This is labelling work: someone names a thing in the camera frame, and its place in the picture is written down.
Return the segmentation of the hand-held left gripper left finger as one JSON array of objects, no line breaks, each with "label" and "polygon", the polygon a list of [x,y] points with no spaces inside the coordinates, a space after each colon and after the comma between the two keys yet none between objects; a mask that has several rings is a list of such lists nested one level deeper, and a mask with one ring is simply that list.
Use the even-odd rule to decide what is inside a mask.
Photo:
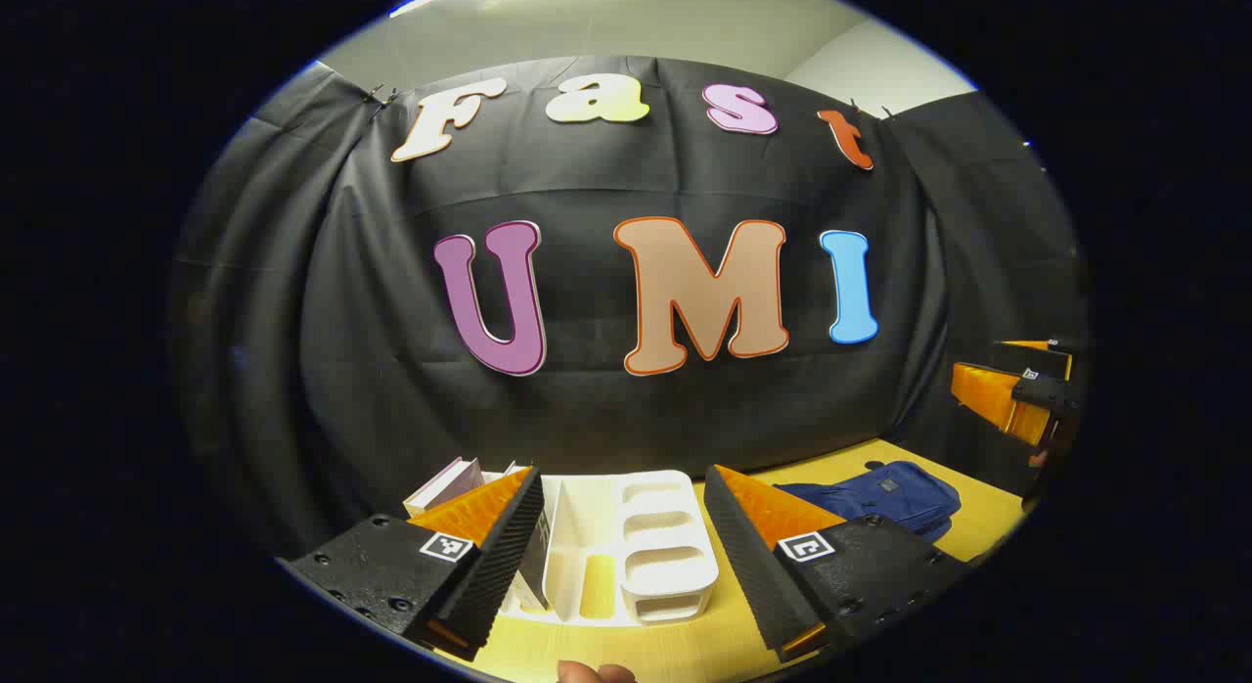
[{"label": "hand-held left gripper left finger", "polygon": [[381,629],[475,660],[542,514],[545,483],[523,467],[409,519],[367,517],[280,563]]}]

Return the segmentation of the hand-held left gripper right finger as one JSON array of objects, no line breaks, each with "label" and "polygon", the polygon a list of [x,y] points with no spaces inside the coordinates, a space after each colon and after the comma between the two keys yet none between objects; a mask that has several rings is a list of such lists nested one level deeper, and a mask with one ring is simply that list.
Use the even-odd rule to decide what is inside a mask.
[{"label": "hand-held left gripper right finger", "polygon": [[858,648],[967,575],[967,563],[881,513],[845,519],[712,465],[704,504],[779,660]]}]

